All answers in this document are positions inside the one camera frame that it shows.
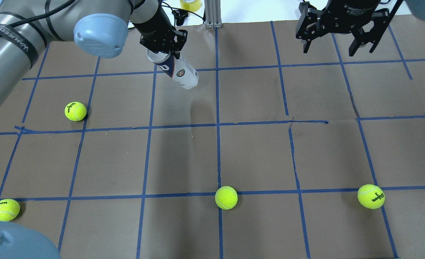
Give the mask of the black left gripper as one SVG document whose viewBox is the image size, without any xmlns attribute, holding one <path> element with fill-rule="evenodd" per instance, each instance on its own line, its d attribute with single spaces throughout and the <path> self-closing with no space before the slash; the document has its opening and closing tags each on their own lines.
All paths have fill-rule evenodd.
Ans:
<svg viewBox="0 0 425 259">
<path fill-rule="evenodd" d="M 135 2 L 132 23 L 141 34 L 142 46 L 155 54 L 171 53 L 180 59 L 188 31 L 172 26 L 160 2 Z"/>
</svg>

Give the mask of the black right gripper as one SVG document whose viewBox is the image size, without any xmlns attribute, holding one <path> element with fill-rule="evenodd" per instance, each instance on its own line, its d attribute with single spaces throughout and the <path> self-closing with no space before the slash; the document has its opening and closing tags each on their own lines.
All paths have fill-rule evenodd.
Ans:
<svg viewBox="0 0 425 259">
<path fill-rule="evenodd" d="M 369 53 L 373 53 L 403 0 L 397 0 L 391 12 L 387 8 L 376 10 L 379 3 L 380 0 L 329 0 L 323 10 L 318 10 L 309 1 L 300 2 L 295 37 L 303 41 L 303 53 L 308 53 L 315 39 L 329 33 L 354 36 L 348 49 L 350 57 L 368 43 L 372 43 Z M 369 22 L 373 22 L 372 28 L 364 31 L 363 26 Z"/>
</svg>

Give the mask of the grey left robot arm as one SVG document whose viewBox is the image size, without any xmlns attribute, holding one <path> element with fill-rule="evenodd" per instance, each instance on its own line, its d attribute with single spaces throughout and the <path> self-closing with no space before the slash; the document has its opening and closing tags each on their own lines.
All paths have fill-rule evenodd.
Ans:
<svg viewBox="0 0 425 259">
<path fill-rule="evenodd" d="M 49 44 L 73 41 L 79 35 L 83 19 L 95 19 L 98 25 L 91 31 L 104 36 L 106 47 L 120 51 L 127 36 L 130 21 L 149 43 L 166 45 L 175 35 L 159 0 L 1 0 L 0 1 L 0 106 L 16 93 L 27 99 L 37 84 L 21 79 L 38 61 L 46 60 Z M 24 127 L 0 132 L 0 196 L 9 182 L 11 169 L 16 182 L 41 190 L 53 189 L 53 194 L 67 200 L 54 200 L 53 220 L 31 219 L 40 223 L 47 234 L 56 233 L 50 241 L 30 226 L 0 223 L 0 258 L 58 258 L 67 223 L 81 149 L 86 135 L 86 122 L 74 126 L 69 133 L 31 134 Z"/>
</svg>

